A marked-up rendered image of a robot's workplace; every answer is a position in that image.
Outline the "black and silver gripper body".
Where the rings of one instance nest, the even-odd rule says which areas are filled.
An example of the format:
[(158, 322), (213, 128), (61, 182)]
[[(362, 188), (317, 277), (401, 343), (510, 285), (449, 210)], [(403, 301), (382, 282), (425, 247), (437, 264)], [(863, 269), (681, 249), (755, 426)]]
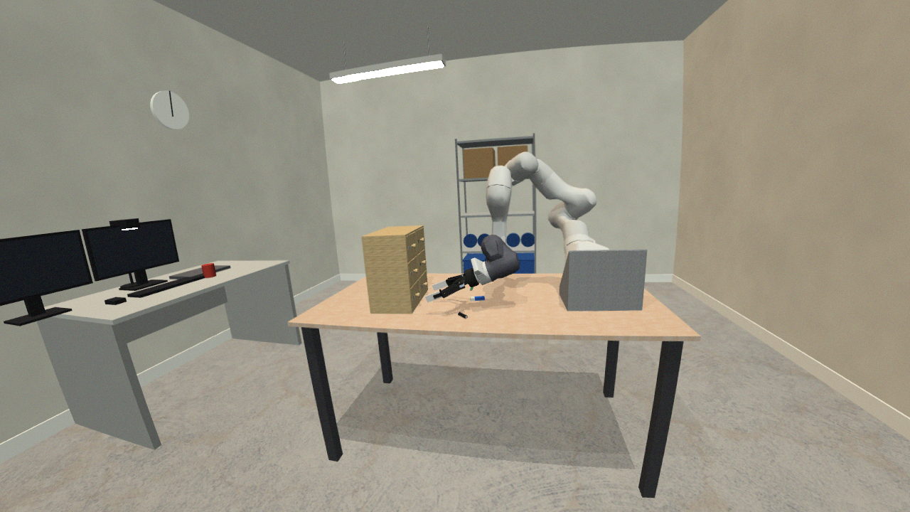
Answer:
[[(463, 276), (463, 277), (462, 277), (462, 280), (461, 280), (461, 281), (458, 281), (457, 283), (459, 283), (459, 282), (464, 282), (464, 285), (467, 285), (467, 284), (468, 284), (469, 287), (476, 287), (477, 285), (480, 284), (480, 283), (478, 283), (478, 282), (476, 281), (476, 277), (475, 277), (475, 274), (474, 274), (474, 272), (473, 272), (473, 268), (468, 269), (468, 270), (465, 271), (464, 273), (465, 273), (465, 276)], [(467, 277), (467, 278), (466, 278), (466, 277)]]

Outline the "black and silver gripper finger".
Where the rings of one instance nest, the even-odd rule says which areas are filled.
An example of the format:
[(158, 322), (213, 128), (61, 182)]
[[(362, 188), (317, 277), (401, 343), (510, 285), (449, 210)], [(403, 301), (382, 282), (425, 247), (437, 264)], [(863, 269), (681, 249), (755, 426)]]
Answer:
[(427, 302), (431, 302), (431, 301), (434, 301), (435, 299), (439, 299), (442, 297), (445, 298), (446, 296), (455, 294), (455, 292), (458, 292), (460, 289), (465, 288), (464, 282), (457, 283), (458, 281), (461, 281), (461, 280), (462, 280), (462, 278), (459, 277), (457, 279), (457, 281), (452, 283), (451, 286), (449, 286), (445, 289), (440, 289), (438, 292), (435, 292), (434, 294), (429, 294), (428, 296), (424, 296), (424, 297), (427, 300)]
[(436, 289), (441, 289), (441, 288), (446, 287), (446, 286), (451, 286), (453, 282), (457, 281), (457, 279), (458, 279), (459, 277), (462, 278), (463, 276), (465, 276), (465, 273), (464, 273), (464, 274), (461, 274), (461, 275), (458, 275), (458, 276), (455, 276), (455, 277), (449, 277), (446, 281), (442, 281), (442, 282), (439, 282), (439, 283), (434, 283), (434, 284), (432, 285), (432, 287), (433, 287), (434, 291), (436, 291)]

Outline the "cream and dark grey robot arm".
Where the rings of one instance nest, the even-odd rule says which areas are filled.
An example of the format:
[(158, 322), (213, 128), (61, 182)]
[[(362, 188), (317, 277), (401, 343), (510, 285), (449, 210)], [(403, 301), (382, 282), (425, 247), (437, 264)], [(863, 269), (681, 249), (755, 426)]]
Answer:
[(595, 240), (589, 237), (587, 225), (577, 220), (596, 206), (594, 192), (587, 188), (571, 187), (542, 160), (537, 160), (529, 152), (521, 152), (505, 166), (494, 166), (488, 177), (486, 204), (492, 218), (492, 234), (483, 238), (481, 243), (482, 253), (487, 260), (482, 262), (476, 258), (471, 259), (476, 281), (481, 285), (519, 271), (518, 254), (505, 245), (505, 233), (511, 192), (514, 186), (526, 178), (530, 178), (547, 200), (563, 201), (550, 211), (548, 220), (550, 225), (562, 231), (565, 238), (565, 262), (569, 250), (610, 250), (594, 243)]

